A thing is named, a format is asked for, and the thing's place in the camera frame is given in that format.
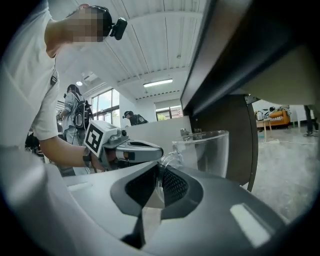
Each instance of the window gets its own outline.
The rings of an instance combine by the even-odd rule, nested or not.
[[[92,99],[92,113],[93,114],[97,113],[97,108],[98,108],[98,97],[94,97]]]
[[[120,127],[120,110],[116,109],[114,111],[112,111],[112,124],[114,126],[118,126]]]
[[[112,90],[98,96],[98,111],[103,111],[111,108]]]
[[[119,92],[108,90],[91,100],[94,120],[101,120],[120,127]]]
[[[184,116],[181,105],[158,108],[155,110],[156,120],[163,121]]]

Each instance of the transparent glass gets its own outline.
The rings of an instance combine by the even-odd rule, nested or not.
[[[111,108],[111,90],[99,95],[98,111]]]
[[[170,119],[170,113],[168,112],[161,112],[156,114],[158,121],[168,120]]]
[[[184,116],[181,106],[170,107],[172,118],[182,118]]]
[[[160,173],[167,165],[182,170],[188,167],[194,171],[212,173],[225,178],[229,156],[229,132],[217,130],[189,134],[172,142],[173,152],[164,155],[160,163]],[[156,189],[158,197],[164,202],[162,177],[157,177]]]
[[[106,121],[109,124],[111,124],[111,113],[110,112],[104,114],[104,121]]]
[[[98,108],[98,97],[94,97],[92,99],[92,113],[97,113],[97,108]]]
[[[114,126],[117,126],[120,128],[121,124],[120,124],[120,110],[114,110],[112,111],[112,124]]]

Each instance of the white t-shirt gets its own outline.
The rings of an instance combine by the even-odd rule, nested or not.
[[[58,135],[57,83],[50,83],[55,59],[46,52],[45,30],[51,19],[48,5],[33,14],[16,32],[0,63],[0,146],[24,146],[32,126],[47,140]]]

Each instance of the concrete floor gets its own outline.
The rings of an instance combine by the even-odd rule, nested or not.
[[[252,193],[289,222],[306,211],[317,192],[318,137],[304,137],[306,127],[258,132],[258,164]]]

